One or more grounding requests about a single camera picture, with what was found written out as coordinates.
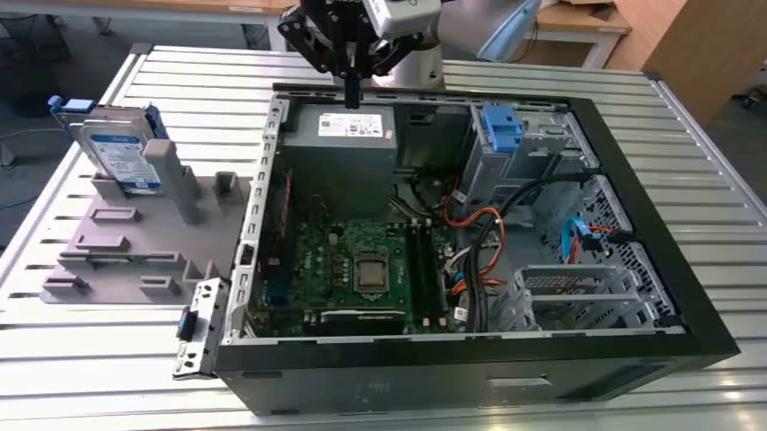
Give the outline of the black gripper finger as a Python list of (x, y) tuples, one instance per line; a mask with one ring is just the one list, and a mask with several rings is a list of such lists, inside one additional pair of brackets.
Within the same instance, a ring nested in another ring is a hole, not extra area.
[(373, 39), (368, 33), (360, 33), (353, 57), (353, 109), (360, 107), (360, 83), (372, 76), (387, 75), (401, 62), (407, 54), (420, 45), (421, 34), (400, 36), (381, 48), (371, 50)]
[(277, 31), (315, 70), (343, 81), (345, 107), (353, 109), (353, 72), (347, 42), (331, 41), (320, 33), (301, 7), (291, 7), (283, 12)]

